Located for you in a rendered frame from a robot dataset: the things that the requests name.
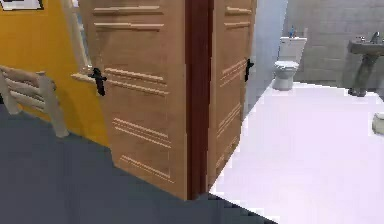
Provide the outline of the white toilet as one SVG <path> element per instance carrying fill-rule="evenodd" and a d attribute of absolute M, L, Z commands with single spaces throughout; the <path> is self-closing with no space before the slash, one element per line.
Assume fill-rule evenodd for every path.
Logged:
<path fill-rule="evenodd" d="M 289 91 L 293 87 L 296 74 L 307 39 L 304 37 L 281 37 L 278 58 L 274 63 L 272 88 Z"/>

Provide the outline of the beige wooden slatted chair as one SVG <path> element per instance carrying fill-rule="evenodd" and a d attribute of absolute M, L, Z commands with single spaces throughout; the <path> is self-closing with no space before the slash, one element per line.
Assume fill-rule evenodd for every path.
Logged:
<path fill-rule="evenodd" d="M 49 116 L 57 137 L 69 135 L 56 84 L 45 71 L 29 72 L 0 65 L 0 95 L 10 115 L 19 114 L 20 105 L 32 107 Z"/>

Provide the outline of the white framed window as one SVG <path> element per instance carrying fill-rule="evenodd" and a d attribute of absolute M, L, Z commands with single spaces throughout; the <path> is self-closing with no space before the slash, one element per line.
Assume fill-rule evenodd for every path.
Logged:
<path fill-rule="evenodd" d="M 77 72 L 71 77 L 77 81 L 94 84 L 95 81 L 89 77 L 91 63 L 87 55 L 85 34 L 79 11 L 79 0 L 60 0 L 62 10 L 66 19 L 72 49 L 77 62 Z"/>

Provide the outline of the black framed wall picture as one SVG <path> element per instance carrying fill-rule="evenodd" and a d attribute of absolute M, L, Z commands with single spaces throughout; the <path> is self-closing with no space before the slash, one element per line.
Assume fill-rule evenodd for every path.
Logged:
<path fill-rule="evenodd" d="M 0 6 L 4 11 L 12 10 L 42 10 L 42 0 L 0 0 Z"/>

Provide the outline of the white round bin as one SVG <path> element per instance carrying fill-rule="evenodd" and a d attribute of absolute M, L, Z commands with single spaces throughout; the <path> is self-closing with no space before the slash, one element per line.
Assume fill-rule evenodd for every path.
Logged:
<path fill-rule="evenodd" d="M 375 113 L 372 120 L 372 130 L 375 134 L 384 135 L 384 113 Z"/>

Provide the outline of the light brown wooden room door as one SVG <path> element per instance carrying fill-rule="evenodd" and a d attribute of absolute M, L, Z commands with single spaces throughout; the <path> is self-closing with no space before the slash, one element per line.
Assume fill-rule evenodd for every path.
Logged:
<path fill-rule="evenodd" d="M 182 200 L 209 191 L 240 141 L 256 8 L 79 0 L 116 167 Z"/>

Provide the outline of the grey pedestal sink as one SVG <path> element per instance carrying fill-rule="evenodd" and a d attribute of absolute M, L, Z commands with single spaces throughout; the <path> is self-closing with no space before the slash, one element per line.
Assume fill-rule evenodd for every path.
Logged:
<path fill-rule="evenodd" d="M 367 93 L 367 82 L 378 58 L 384 56 L 384 43 L 372 41 L 350 41 L 348 50 L 352 54 L 361 55 L 362 61 L 357 70 L 352 87 L 348 89 L 351 96 L 364 97 Z"/>

